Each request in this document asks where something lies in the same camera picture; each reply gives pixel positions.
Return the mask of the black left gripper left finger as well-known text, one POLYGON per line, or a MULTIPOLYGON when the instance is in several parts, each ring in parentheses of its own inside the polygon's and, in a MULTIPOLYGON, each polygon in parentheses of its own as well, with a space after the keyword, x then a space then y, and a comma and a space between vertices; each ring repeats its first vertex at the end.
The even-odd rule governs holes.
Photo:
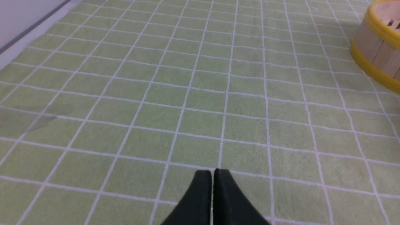
POLYGON ((162 225, 209 225, 211 220, 212 174, 197 170, 189 188, 162 225))

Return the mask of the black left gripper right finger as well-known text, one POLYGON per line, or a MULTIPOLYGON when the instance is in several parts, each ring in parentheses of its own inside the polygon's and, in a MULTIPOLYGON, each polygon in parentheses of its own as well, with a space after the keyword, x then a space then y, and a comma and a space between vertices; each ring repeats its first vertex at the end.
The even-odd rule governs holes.
POLYGON ((217 168, 213 184, 214 225, 269 225, 236 184, 230 171, 217 168))

